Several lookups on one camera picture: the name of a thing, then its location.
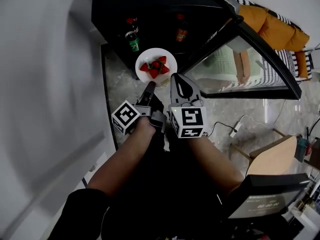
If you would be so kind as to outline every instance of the white wall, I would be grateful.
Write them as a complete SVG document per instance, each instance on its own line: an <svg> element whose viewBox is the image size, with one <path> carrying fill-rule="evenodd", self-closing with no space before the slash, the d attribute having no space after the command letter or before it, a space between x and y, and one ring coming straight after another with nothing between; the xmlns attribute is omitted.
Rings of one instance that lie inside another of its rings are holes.
<svg viewBox="0 0 320 240"><path fill-rule="evenodd" d="M249 0L267 7L296 23L309 36L307 48L320 43L320 0Z"/></svg>
<svg viewBox="0 0 320 240"><path fill-rule="evenodd" d="M39 239L88 169L115 151L100 45L69 13L74 2L0 0L3 239Z"/></svg>

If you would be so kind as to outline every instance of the person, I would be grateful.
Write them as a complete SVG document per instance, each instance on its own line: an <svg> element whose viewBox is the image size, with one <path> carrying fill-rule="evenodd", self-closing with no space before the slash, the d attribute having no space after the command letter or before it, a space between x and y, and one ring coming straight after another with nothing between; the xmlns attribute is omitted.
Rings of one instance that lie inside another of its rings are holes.
<svg viewBox="0 0 320 240"><path fill-rule="evenodd" d="M242 174L206 137L156 132L145 116L93 175L71 193L49 240L208 239L217 236L221 199Z"/></svg>

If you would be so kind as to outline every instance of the green can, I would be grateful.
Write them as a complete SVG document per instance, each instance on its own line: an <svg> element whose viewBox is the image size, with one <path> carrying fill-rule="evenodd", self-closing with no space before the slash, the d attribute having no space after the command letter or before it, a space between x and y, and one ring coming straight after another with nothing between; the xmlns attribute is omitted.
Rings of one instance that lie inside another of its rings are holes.
<svg viewBox="0 0 320 240"><path fill-rule="evenodd" d="M139 51L139 37L137 36L137 33L130 31L125 34L125 38L129 42L129 46L131 47L131 51L138 52Z"/></svg>

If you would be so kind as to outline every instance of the white plate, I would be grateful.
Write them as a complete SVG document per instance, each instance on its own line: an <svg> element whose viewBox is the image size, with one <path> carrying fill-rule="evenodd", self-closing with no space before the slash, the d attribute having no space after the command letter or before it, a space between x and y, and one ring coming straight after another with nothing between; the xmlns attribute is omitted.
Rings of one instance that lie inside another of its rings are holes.
<svg viewBox="0 0 320 240"><path fill-rule="evenodd" d="M151 64L153 61L157 60L161 56L166 56L166 64L165 66L169 68L170 72L165 74L158 74L155 79L151 77L149 72L141 71L140 68L144 63ZM151 48L145 50L141 53L138 59L135 62L135 73L138 78L144 82L149 83L150 81L154 81L156 86L164 86L170 82L171 75L176 73L178 69L177 61L175 57L165 49L161 48Z"/></svg>

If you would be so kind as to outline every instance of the hand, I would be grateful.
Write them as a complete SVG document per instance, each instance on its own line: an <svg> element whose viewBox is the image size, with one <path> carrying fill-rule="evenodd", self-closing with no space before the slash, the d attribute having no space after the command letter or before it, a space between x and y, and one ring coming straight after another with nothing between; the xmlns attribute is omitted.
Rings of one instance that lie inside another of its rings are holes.
<svg viewBox="0 0 320 240"><path fill-rule="evenodd" d="M145 136L153 136L156 133L156 129L150 124L147 116L140 116L138 122L136 123L134 132L143 134Z"/></svg>

